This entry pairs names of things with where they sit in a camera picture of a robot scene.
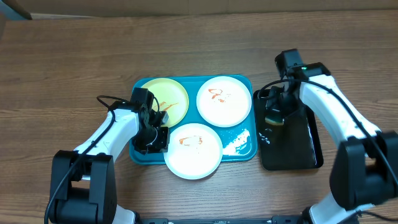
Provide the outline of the green yellow sponge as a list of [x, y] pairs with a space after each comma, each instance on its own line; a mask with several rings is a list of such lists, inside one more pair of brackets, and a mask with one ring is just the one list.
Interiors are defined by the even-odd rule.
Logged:
[[277, 114], [269, 114], [265, 116], [264, 120], [267, 124], [273, 126], [282, 126], [284, 124], [284, 118]]

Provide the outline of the white plate front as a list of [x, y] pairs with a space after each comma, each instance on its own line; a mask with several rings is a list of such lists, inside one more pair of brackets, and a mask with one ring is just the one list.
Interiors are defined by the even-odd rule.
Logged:
[[184, 124], [172, 131], [164, 160], [169, 170], [187, 180], [212, 174], [220, 165], [223, 145], [218, 134], [200, 123]]

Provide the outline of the yellow plate with sauce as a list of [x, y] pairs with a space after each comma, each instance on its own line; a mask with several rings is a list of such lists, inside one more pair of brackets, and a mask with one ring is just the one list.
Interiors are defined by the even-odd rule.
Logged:
[[158, 99], [160, 111], [167, 112], [169, 119], [164, 126], [171, 128], [186, 115], [189, 107], [188, 93], [177, 81], [170, 78], [156, 78], [142, 85]]

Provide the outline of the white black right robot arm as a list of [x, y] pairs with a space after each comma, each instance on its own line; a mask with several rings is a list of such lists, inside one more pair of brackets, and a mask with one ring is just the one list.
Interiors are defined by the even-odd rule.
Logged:
[[294, 62], [277, 66], [280, 80], [261, 88], [269, 125], [284, 125], [299, 106], [318, 116], [338, 153], [330, 193], [306, 208], [299, 223], [341, 223], [397, 197], [397, 133], [383, 133], [342, 94], [324, 64]]

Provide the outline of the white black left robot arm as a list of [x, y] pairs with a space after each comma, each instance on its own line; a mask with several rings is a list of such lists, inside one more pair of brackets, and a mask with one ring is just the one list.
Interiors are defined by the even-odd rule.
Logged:
[[142, 154], [167, 151], [168, 114], [151, 107], [115, 101], [87, 141], [54, 155], [45, 223], [139, 223], [118, 205], [114, 163], [129, 141]]

